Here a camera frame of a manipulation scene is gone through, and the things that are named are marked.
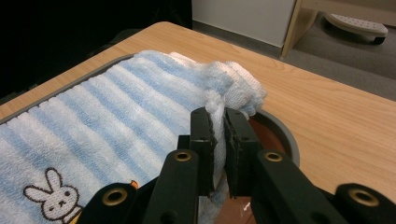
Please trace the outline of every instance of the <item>wooden table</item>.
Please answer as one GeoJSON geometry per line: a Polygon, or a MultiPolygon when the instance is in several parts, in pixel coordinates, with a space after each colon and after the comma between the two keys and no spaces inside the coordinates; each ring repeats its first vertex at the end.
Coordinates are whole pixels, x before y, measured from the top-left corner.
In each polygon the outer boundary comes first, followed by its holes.
{"type": "Polygon", "coordinates": [[[234,61],[268,96],[263,109],[293,133],[301,170],[329,192],[356,182],[396,202],[396,102],[320,77],[252,51],[160,22],[0,106],[3,119],[120,56],[176,51],[197,62],[234,61]]]}
{"type": "Polygon", "coordinates": [[[296,0],[280,57],[289,54],[312,26],[318,11],[396,26],[396,1],[296,0]]]}

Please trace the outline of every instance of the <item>table surface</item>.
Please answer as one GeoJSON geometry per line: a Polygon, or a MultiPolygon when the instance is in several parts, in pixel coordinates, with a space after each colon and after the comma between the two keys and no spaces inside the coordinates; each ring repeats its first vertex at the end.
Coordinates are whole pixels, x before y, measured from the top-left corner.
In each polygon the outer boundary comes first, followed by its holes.
{"type": "Polygon", "coordinates": [[[396,102],[169,22],[156,23],[1,105],[0,119],[144,49],[175,51],[201,63],[240,63],[268,90],[262,108],[290,129],[300,168],[316,186],[334,193],[338,185],[355,182],[396,202],[396,102]]]}

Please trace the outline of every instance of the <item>blue striped towel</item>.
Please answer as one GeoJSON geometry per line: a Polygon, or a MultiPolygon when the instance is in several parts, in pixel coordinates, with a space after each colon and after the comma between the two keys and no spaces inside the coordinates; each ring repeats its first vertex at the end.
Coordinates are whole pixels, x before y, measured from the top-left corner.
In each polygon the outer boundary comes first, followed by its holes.
{"type": "Polygon", "coordinates": [[[73,223],[102,187],[145,185],[178,136],[190,134],[190,113],[202,106],[218,140],[218,191],[199,206],[199,222],[210,223],[225,197],[224,107],[248,117],[265,95],[234,62],[154,50],[122,60],[0,125],[0,223],[73,223]]]}

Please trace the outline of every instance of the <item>bolt hole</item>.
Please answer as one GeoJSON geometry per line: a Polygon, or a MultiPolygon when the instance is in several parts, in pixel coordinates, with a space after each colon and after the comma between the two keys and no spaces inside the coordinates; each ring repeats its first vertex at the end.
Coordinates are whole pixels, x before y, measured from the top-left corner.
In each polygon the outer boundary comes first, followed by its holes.
{"type": "Polygon", "coordinates": [[[311,218],[318,224],[330,224],[329,218],[319,212],[312,213],[311,218]]]}
{"type": "Polygon", "coordinates": [[[176,222],[176,219],[177,213],[175,211],[164,212],[160,217],[160,221],[162,224],[173,224],[176,222]]]}
{"type": "Polygon", "coordinates": [[[366,190],[350,189],[348,193],[349,196],[357,203],[361,203],[369,207],[375,207],[379,205],[379,200],[366,190]]]}
{"type": "Polygon", "coordinates": [[[177,161],[188,161],[189,159],[191,159],[191,155],[187,152],[179,152],[175,155],[175,159],[177,161]]]}
{"type": "Polygon", "coordinates": [[[103,195],[102,202],[107,206],[114,206],[125,201],[127,195],[128,192],[125,189],[110,189],[103,195]]]}
{"type": "Polygon", "coordinates": [[[265,159],[267,159],[268,161],[282,161],[283,160],[282,156],[275,152],[265,153],[265,159]]]}

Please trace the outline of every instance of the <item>towel stripe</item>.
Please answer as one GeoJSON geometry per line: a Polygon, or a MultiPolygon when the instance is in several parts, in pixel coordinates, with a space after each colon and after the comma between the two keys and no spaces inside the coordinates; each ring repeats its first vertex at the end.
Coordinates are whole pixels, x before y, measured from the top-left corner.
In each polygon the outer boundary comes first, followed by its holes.
{"type": "Polygon", "coordinates": [[[59,123],[50,118],[45,112],[41,111],[39,108],[33,108],[29,111],[34,115],[43,125],[48,129],[52,130],[70,149],[70,151],[76,156],[80,163],[84,164],[97,179],[102,180],[102,185],[111,183],[111,178],[107,176],[107,173],[102,170],[103,167],[98,166],[96,163],[92,162],[91,155],[83,150],[79,143],[76,142],[72,136],[59,126],[59,123]]]}
{"type": "Polygon", "coordinates": [[[34,170],[35,167],[35,163],[32,160],[21,154],[17,148],[10,145],[3,138],[0,138],[0,148],[2,149],[2,156],[0,157],[1,175],[30,176],[29,172],[34,170]],[[29,170],[23,169],[23,166],[26,165],[32,166],[32,168],[29,170]]]}
{"type": "MultiPolygon", "coordinates": [[[[106,133],[103,134],[106,135],[109,133],[111,136],[117,139],[117,142],[124,145],[124,150],[129,153],[129,157],[134,159],[136,162],[140,162],[140,164],[142,164],[142,162],[139,160],[139,158],[147,158],[149,156],[147,160],[150,160],[151,162],[144,161],[144,165],[146,166],[145,172],[150,178],[156,177],[163,164],[163,158],[161,158],[162,153],[154,153],[154,151],[151,151],[152,148],[148,147],[145,142],[142,141],[139,133],[135,133],[123,122],[121,122],[121,120],[119,120],[110,110],[103,106],[102,102],[100,102],[100,98],[92,95],[89,90],[82,86],[78,86],[75,87],[73,91],[75,91],[74,93],[76,94],[85,96],[84,99],[77,100],[77,103],[81,106],[81,109],[84,111],[84,113],[94,119],[95,123],[99,125],[99,127],[96,128],[97,132],[104,132],[106,130],[106,133]]],[[[111,94],[110,97],[112,100],[114,100],[115,97],[118,97],[116,91],[113,93],[114,94],[111,94]]],[[[126,173],[126,175],[138,181],[139,185],[143,184],[140,182],[142,180],[139,179],[140,174],[136,171],[136,169],[133,169],[130,171],[130,173],[126,173]]]]}
{"type": "MultiPolygon", "coordinates": [[[[186,109],[191,110],[192,108],[196,108],[199,105],[202,105],[204,102],[205,98],[203,99],[196,97],[197,95],[196,93],[198,94],[202,93],[201,91],[199,91],[199,89],[201,89],[199,88],[199,86],[195,86],[191,84],[189,86],[181,85],[187,83],[186,82],[179,83],[180,81],[182,81],[181,77],[172,76],[172,75],[168,76],[155,63],[149,63],[145,61],[145,62],[140,62],[139,63],[140,66],[136,66],[136,64],[130,65],[129,63],[124,65],[125,65],[124,69],[126,69],[128,73],[134,74],[135,77],[144,81],[147,84],[147,86],[150,86],[153,90],[155,90],[159,94],[163,96],[167,96],[168,98],[178,102],[186,109]]],[[[117,69],[117,70],[114,69],[115,71],[110,69],[109,72],[117,73],[121,69],[117,69]]]]}
{"type": "Polygon", "coordinates": [[[49,160],[53,161],[52,164],[46,164],[48,166],[45,166],[40,170],[21,170],[22,172],[26,173],[25,175],[21,173],[21,175],[29,176],[29,178],[25,179],[26,185],[31,185],[33,183],[45,180],[44,171],[49,166],[54,166],[62,173],[63,176],[71,177],[73,180],[72,184],[75,187],[78,185],[84,186],[84,188],[80,190],[83,192],[83,194],[81,194],[81,199],[84,199],[84,196],[87,195],[87,193],[89,194],[91,190],[98,189],[97,186],[100,186],[100,182],[94,177],[91,171],[87,169],[84,164],[78,162],[78,159],[75,158],[72,153],[70,153],[67,145],[65,145],[60,138],[58,138],[51,130],[47,129],[34,116],[32,116],[30,113],[23,113],[14,120],[20,120],[24,124],[28,124],[30,127],[32,127],[30,129],[32,135],[36,134],[38,139],[41,139],[45,142],[45,145],[37,147],[36,151],[42,154],[44,157],[49,158],[49,160]]]}
{"type": "Polygon", "coordinates": [[[177,143],[174,141],[174,138],[177,138],[178,134],[185,133],[190,129],[188,125],[186,125],[190,120],[186,119],[185,116],[186,113],[190,114],[190,112],[181,110],[177,111],[177,118],[176,116],[171,116],[172,110],[168,111],[166,107],[177,107],[177,105],[174,102],[166,102],[166,98],[161,98],[161,96],[155,94],[146,94],[145,92],[141,92],[141,94],[135,97],[129,97],[118,85],[115,85],[114,82],[106,77],[99,77],[93,80],[91,84],[95,86],[97,90],[114,92],[114,94],[107,97],[111,99],[112,107],[114,107],[114,105],[122,105],[119,106],[119,111],[123,111],[120,113],[123,114],[123,122],[129,127],[133,127],[136,133],[139,134],[139,138],[141,137],[141,133],[149,137],[149,148],[155,148],[155,151],[163,151],[165,153],[162,155],[163,159],[169,152],[169,149],[175,149],[177,143]],[[155,99],[155,101],[163,101],[166,106],[152,104],[153,99],[155,99]],[[178,122],[175,122],[176,126],[170,126],[164,121],[167,119],[177,119],[178,122]]]}
{"type": "MultiPolygon", "coordinates": [[[[103,151],[104,154],[106,154],[109,150],[112,150],[112,153],[114,153],[117,158],[111,158],[110,161],[113,160],[120,160],[123,161],[120,164],[124,164],[123,166],[125,169],[122,169],[124,172],[113,172],[112,173],[112,178],[113,180],[121,180],[123,179],[120,173],[126,173],[125,171],[129,171],[129,173],[134,169],[134,161],[129,158],[127,155],[123,153],[124,148],[120,145],[120,143],[117,142],[117,139],[113,136],[114,134],[112,132],[109,132],[106,127],[98,125],[98,122],[95,122],[90,116],[88,116],[85,111],[82,109],[80,105],[77,104],[76,101],[74,101],[73,98],[71,98],[68,94],[60,94],[58,95],[58,98],[66,105],[68,106],[71,110],[73,110],[76,115],[79,118],[79,121],[86,125],[88,128],[90,128],[92,131],[95,133],[99,134],[100,136],[95,136],[92,141],[106,141],[108,145],[102,145],[100,148],[96,148],[98,151],[103,151]]],[[[107,170],[113,168],[111,162],[106,162],[102,163],[103,165],[109,165],[107,167],[107,170]]]]}
{"type": "Polygon", "coordinates": [[[190,124],[190,112],[192,109],[202,106],[203,103],[199,105],[199,102],[195,103],[191,101],[190,105],[183,105],[176,97],[172,95],[168,97],[168,95],[158,92],[160,88],[147,85],[135,76],[122,75],[123,74],[107,77],[122,91],[128,94],[129,98],[134,99],[138,105],[162,122],[165,127],[171,127],[170,131],[173,132],[173,134],[183,134],[190,129],[190,127],[186,125],[190,124]],[[135,83],[140,88],[131,89],[131,87],[128,86],[129,83],[135,83]],[[150,94],[156,98],[155,101],[149,98],[147,92],[150,92],[150,94]]]}
{"type": "Polygon", "coordinates": [[[26,203],[28,201],[27,198],[23,196],[23,189],[17,188],[15,186],[15,183],[13,181],[13,178],[5,178],[4,176],[0,175],[0,183],[1,183],[1,192],[2,192],[2,202],[5,203],[6,209],[7,207],[10,208],[9,213],[12,213],[14,215],[18,216],[23,216],[27,219],[27,217],[37,217],[41,216],[41,214],[38,214],[39,209],[32,209],[32,206],[29,203],[26,203]]]}
{"type": "Polygon", "coordinates": [[[205,73],[201,73],[201,69],[199,69],[199,64],[196,64],[191,69],[186,69],[183,64],[178,63],[174,59],[164,54],[156,53],[152,50],[146,50],[145,52],[141,52],[133,57],[131,60],[121,62],[120,65],[130,70],[131,68],[145,66],[145,63],[149,62],[155,64],[155,66],[161,70],[161,73],[165,72],[172,74],[175,77],[183,78],[200,88],[205,87],[206,80],[205,77],[203,77],[205,73]]]}
{"type": "MultiPolygon", "coordinates": [[[[6,210],[11,210],[11,211],[14,211],[14,210],[12,210],[12,207],[11,206],[6,206],[4,209],[6,210]]],[[[2,222],[2,223],[14,223],[15,222],[15,220],[14,220],[14,216],[12,216],[10,213],[7,213],[7,212],[5,212],[5,213],[0,213],[0,221],[2,222]]]]}
{"type": "MultiPolygon", "coordinates": [[[[155,151],[157,151],[160,157],[164,157],[167,154],[167,152],[164,151],[164,149],[157,141],[155,141],[155,139],[153,139],[150,135],[144,132],[144,127],[133,125],[134,122],[130,118],[126,118],[125,112],[119,110],[117,105],[115,105],[110,99],[107,99],[107,97],[102,94],[101,91],[99,91],[96,87],[88,82],[82,83],[81,85],[86,88],[87,91],[89,91],[91,94],[95,95],[99,99],[99,101],[102,102],[103,106],[111,111],[118,120],[121,120],[128,128],[138,133],[139,137],[148,145],[148,147],[153,148],[155,151]]],[[[137,166],[135,167],[135,169],[139,174],[142,175],[142,179],[145,182],[150,181],[149,176],[147,176],[147,173],[141,167],[142,163],[136,165],[137,166]]]]}
{"type": "MultiPolygon", "coordinates": [[[[46,104],[46,111],[51,111],[51,113],[46,113],[46,115],[55,120],[60,128],[67,130],[73,140],[78,143],[81,151],[89,155],[90,162],[94,162],[96,166],[101,167],[101,170],[105,173],[112,169],[111,159],[106,154],[98,153],[101,151],[103,142],[96,141],[94,134],[78,120],[75,111],[66,107],[58,97],[49,100],[49,103],[46,104]]],[[[107,176],[110,178],[110,182],[117,180],[117,178],[114,178],[117,177],[116,175],[107,174],[107,176]]]]}
{"type": "Polygon", "coordinates": [[[28,159],[36,169],[43,168],[45,164],[51,164],[42,155],[36,153],[35,149],[27,144],[17,133],[10,129],[7,125],[0,126],[0,135],[3,139],[16,148],[19,154],[28,159]]]}

